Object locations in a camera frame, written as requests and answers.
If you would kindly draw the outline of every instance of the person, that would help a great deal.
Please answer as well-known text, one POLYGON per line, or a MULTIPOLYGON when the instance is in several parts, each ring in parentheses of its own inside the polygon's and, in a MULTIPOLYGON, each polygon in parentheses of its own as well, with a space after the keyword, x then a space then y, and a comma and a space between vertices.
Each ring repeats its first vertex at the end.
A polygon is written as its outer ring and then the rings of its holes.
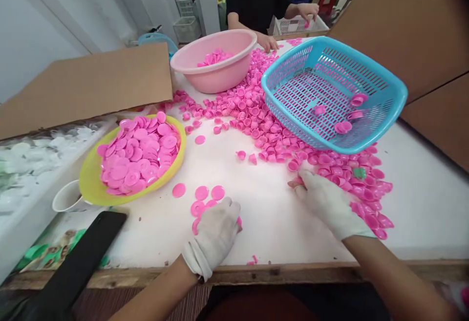
POLYGON ((257 35, 257 42, 266 53, 277 50, 276 40, 267 35, 272 16, 277 19, 292 19, 302 16, 316 20, 319 6, 315 3, 291 3, 290 0, 226 0, 228 29, 251 29, 257 35))
MULTIPOLYGON (((458 311, 451 303, 442 298, 431 284, 417 277, 376 239, 368 226, 351 211, 349 200, 342 189, 309 171, 302 170, 300 176, 304 186, 296 184, 294 190, 297 197, 355 257, 393 320, 459 319, 458 311)), ((199 280, 207 281, 213 269, 228 255, 239 231, 236 224, 239 213, 240 205, 229 198, 206 210, 198 226, 199 234, 186 243, 182 255, 114 314, 110 321, 165 320, 189 290, 199 280)), ((291 296, 282 295, 279 298, 272 294, 267 297, 270 298, 267 303, 248 296, 241 300, 241 304, 235 304, 243 305, 242 308, 215 308, 209 315, 205 315, 205 320, 239 320, 241 317, 243 320, 266 320, 267 317, 262 315, 269 315, 269 320, 317 320, 309 310, 298 305, 300 303, 295 304, 292 300, 295 298, 291 296), (281 318, 282 312, 288 312, 290 316, 281 318)), ((367 302, 359 306, 369 307, 367 302)), ((355 319, 353 314, 347 316, 355 319)))

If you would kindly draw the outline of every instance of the pink plastic bowl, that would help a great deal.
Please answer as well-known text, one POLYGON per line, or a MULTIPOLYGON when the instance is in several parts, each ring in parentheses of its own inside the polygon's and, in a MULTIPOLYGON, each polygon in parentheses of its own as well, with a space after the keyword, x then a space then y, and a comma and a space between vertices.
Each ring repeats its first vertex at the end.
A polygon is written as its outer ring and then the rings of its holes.
POLYGON ((210 34, 198 39, 174 54, 171 67, 184 74, 195 89, 207 94, 226 91, 243 80, 249 70, 251 51, 257 36, 251 30, 234 29, 210 34), (197 67, 207 54, 217 48, 233 57, 205 67, 197 67))

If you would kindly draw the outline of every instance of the work table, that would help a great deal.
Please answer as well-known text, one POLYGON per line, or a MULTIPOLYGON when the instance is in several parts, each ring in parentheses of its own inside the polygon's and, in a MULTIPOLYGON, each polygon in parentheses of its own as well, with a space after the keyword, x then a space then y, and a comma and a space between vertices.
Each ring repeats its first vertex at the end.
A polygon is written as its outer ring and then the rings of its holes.
MULTIPOLYGON (((278 54, 291 48, 287 42, 278 54)), ((174 90, 183 89, 196 102, 213 98, 195 91, 182 75, 174 90)), ((168 115, 181 123, 178 107, 168 115)), ((255 152, 254 141, 230 129, 213 133, 213 120, 187 136, 184 163, 161 189, 119 210, 129 213, 127 222, 107 255, 109 265, 92 278, 96 288, 144 286, 180 254, 192 234, 190 207, 198 186, 222 185, 226 195, 241 204, 243 231, 214 274, 213 283, 334 282, 360 280, 353 257, 319 219, 295 198, 287 182, 296 176, 286 164, 258 161, 257 166, 236 152, 255 152), (197 145, 197 135, 206 142, 197 145), (185 183, 183 197, 171 194, 185 183), (246 266, 256 255, 259 262, 246 266)), ((410 260, 414 270, 427 279, 467 279, 469 258, 469 180, 467 174, 409 129, 396 123, 379 140, 380 169, 394 189, 381 200, 382 213, 394 223, 383 243, 397 257, 410 260)), ((59 214, 41 242, 54 243, 69 229, 90 225, 97 212, 59 214)), ((16 276, 6 288, 41 288, 51 271, 16 276)))

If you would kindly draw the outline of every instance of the yellow plastic bowl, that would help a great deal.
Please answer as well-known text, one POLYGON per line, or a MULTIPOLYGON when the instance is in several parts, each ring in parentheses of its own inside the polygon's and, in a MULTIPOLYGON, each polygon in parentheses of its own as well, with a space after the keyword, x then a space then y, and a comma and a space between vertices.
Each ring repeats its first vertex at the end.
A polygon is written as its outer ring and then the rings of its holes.
MULTIPOLYGON (((155 116, 156 115, 148 115, 146 117, 153 118, 155 116)), ((168 183, 177 173, 182 165, 182 161, 184 160, 184 151, 186 150, 186 132, 184 131, 182 124, 179 123, 175 118, 166 116, 166 122, 168 122, 170 125, 174 125, 177 128, 181 137, 181 146, 179 147, 179 153, 177 154, 173 164, 160 179, 135 195, 116 196, 106 193, 107 187, 101 182, 100 179, 102 158, 98 155, 96 149, 102 144, 109 144, 117 136, 117 133, 120 129, 120 127, 117 127, 116 129, 109 132, 96 144, 96 146, 89 152, 85 162, 82 165, 82 169, 80 170, 79 183, 83 198, 85 198, 86 201, 89 201, 93 205, 98 206, 122 205, 134 201, 168 183)))

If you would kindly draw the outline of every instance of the cardboard box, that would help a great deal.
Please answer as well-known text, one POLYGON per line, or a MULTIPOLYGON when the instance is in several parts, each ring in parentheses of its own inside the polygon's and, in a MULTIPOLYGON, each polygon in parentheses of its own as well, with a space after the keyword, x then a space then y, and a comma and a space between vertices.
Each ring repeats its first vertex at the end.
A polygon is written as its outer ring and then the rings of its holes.
POLYGON ((465 0, 353 0, 328 36, 371 57, 409 90, 407 102, 469 71, 465 0))
POLYGON ((409 125, 469 172, 469 73, 406 106, 409 125))
POLYGON ((0 139, 170 99, 165 43, 55 61, 0 106, 0 139))

